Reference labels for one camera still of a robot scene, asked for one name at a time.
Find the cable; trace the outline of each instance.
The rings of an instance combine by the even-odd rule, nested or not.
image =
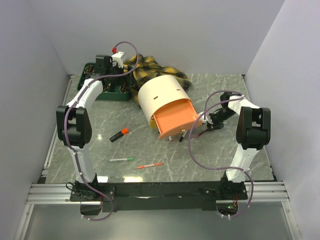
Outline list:
[[[207,110],[207,104],[208,104],[208,101],[209,99],[215,95],[215,94],[218,94],[218,93],[232,93],[232,94],[239,94],[239,95],[243,95],[241,92],[238,92],[238,91],[229,91],[229,90],[220,90],[220,91],[215,91],[214,93],[212,93],[211,95],[209,95],[205,101],[205,104],[204,104],[204,111]]]
[[[214,114],[214,113],[216,113],[216,112],[218,112],[218,111],[220,111],[221,109],[222,109],[222,107],[220,107],[220,108],[218,108],[218,109],[214,110],[214,111],[213,111],[213,114]]]
[[[83,176],[83,173],[82,173],[82,170],[81,170],[81,167],[80,167],[80,163],[79,163],[79,158],[78,158],[78,152],[76,149],[74,149],[71,144],[70,144],[70,140],[69,140],[69,136],[68,136],[68,117],[69,117],[69,114],[71,112],[71,110],[77,105],[77,103],[80,101],[80,99],[82,98],[82,96],[86,93],[86,91],[88,90],[88,88],[93,84],[95,83],[96,81],[100,80],[100,79],[104,79],[104,78],[114,78],[114,77],[122,77],[122,76],[125,76],[125,75],[128,75],[130,74],[131,72],[133,72],[137,65],[138,65],[138,62],[139,62],[139,58],[138,58],[138,50],[137,48],[129,41],[121,41],[119,43],[117,43],[114,47],[114,49],[116,49],[116,47],[120,44],[129,44],[131,45],[134,50],[135,50],[135,53],[136,53],[136,62],[133,66],[133,68],[125,73],[121,73],[121,74],[113,74],[113,75],[103,75],[103,76],[99,76],[93,80],[91,80],[84,88],[83,90],[81,91],[81,93],[79,94],[79,96],[77,97],[77,99],[75,99],[74,103],[69,106],[68,110],[66,111],[65,113],[65,116],[64,116],[64,137],[65,137],[65,141],[66,141],[66,145],[68,146],[68,148],[70,148],[72,151],[73,151],[73,154],[74,154],[74,158],[75,158],[75,163],[76,163],[76,167],[77,167],[77,170],[80,174],[80,177],[83,181],[83,183],[89,188],[91,189],[92,191],[100,194],[101,196],[103,196],[104,198],[108,199],[111,203],[111,210],[110,212],[104,216],[104,217],[101,217],[101,218],[90,218],[88,216],[83,216],[85,219],[89,220],[89,221],[101,221],[101,220],[105,220],[106,218],[108,218],[114,211],[114,203],[112,201],[112,199],[107,196],[106,194],[104,194],[103,192],[95,189],[94,187],[90,186],[87,182],[87,180],[85,179],[85,177]]]
[[[207,128],[206,130],[203,130],[202,132],[200,132],[199,134],[194,136],[194,139],[197,139],[198,137],[200,137],[202,134],[204,134],[205,132],[207,132],[209,129]]]
[[[74,187],[75,185],[74,185],[72,182],[70,182],[70,181],[68,181],[68,182],[65,184],[66,189],[68,189],[68,190],[70,190],[70,191],[72,192],[72,188],[69,188],[69,187],[68,187],[68,184],[72,185],[72,187]]]
[[[208,99],[209,99],[211,96],[213,96],[214,94],[221,93],[221,92],[237,93],[237,92],[235,92],[235,91],[226,91],[226,90],[216,91],[216,92],[214,92],[213,94],[211,94],[211,95],[208,97]],[[228,169],[240,170],[240,171],[242,171],[242,172],[248,177],[248,179],[250,180],[250,182],[251,182],[251,193],[250,193],[249,200],[248,200],[247,204],[245,205],[245,207],[244,207],[241,211],[237,212],[235,215],[228,216],[228,217],[231,217],[231,218],[236,217],[236,216],[239,216],[240,214],[242,214],[242,213],[249,207],[249,205],[250,205],[250,203],[251,203],[251,201],[252,201],[253,194],[254,194],[254,181],[252,180],[252,178],[250,177],[250,175],[247,173],[247,171],[245,171],[245,170],[244,170],[243,168],[241,168],[241,167],[236,167],[236,166],[209,167],[209,166],[205,166],[205,165],[201,164],[200,162],[198,162],[198,161],[196,160],[194,154],[193,154],[192,151],[191,151],[191,139],[192,139],[192,132],[193,132],[193,130],[194,130],[197,122],[201,119],[201,117],[202,117],[203,115],[206,115],[209,110],[213,109],[214,107],[216,107],[216,106],[218,106],[218,105],[220,105],[220,104],[226,104],[226,103],[229,103],[229,102],[240,101],[240,100],[242,100],[242,99],[244,99],[244,95],[243,95],[243,94],[241,94],[241,97],[240,97],[240,98],[237,98],[237,99],[229,99],[229,100],[221,101],[221,102],[218,102],[218,103],[212,105],[212,106],[209,107],[208,109],[205,109],[204,112],[201,113],[201,114],[198,116],[198,118],[195,120],[195,122],[193,123],[193,125],[192,125],[192,127],[191,127],[191,129],[190,129],[190,132],[189,132],[189,137],[188,137],[188,150],[189,150],[189,154],[190,154],[190,157],[192,158],[192,160],[193,160],[197,165],[199,165],[200,167],[202,167],[202,168],[204,168],[204,169],[208,169],[208,170],[228,170]]]

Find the plastic container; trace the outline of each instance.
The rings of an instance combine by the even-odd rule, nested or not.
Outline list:
[[[150,127],[157,126],[159,139],[184,133],[198,118],[190,97],[172,75],[147,81],[138,92],[138,100]]]
[[[89,62],[86,65],[84,65],[84,68],[82,70],[82,74],[80,77],[80,81],[77,86],[78,91],[84,85],[85,78],[86,78],[84,71],[85,71],[85,68],[89,65],[92,65],[93,67],[96,66],[96,64],[92,63],[92,62]],[[96,99],[97,100],[112,100],[112,101],[128,101],[128,100],[130,100],[130,98],[131,98],[130,91],[129,92],[119,92],[119,88],[120,88],[121,84],[123,84],[123,82],[124,81],[119,81],[119,85],[112,84],[108,91],[102,92]]]

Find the red pen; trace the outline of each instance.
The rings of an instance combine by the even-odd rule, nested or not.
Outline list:
[[[144,166],[137,166],[135,169],[144,169],[144,168],[149,168],[149,167],[155,167],[155,166],[160,166],[164,164],[163,162],[159,163],[154,163],[154,164],[149,164],[149,165],[144,165]]]

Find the green marker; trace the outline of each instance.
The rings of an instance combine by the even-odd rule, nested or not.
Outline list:
[[[133,160],[134,160],[133,157],[128,157],[128,158],[110,159],[109,162],[110,162],[110,163],[114,163],[114,162],[127,162],[127,161],[133,161]]]

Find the cream cylinder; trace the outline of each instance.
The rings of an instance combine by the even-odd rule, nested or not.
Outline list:
[[[157,76],[147,81],[138,92],[138,101],[149,125],[158,109],[180,99],[190,100],[172,75]]]

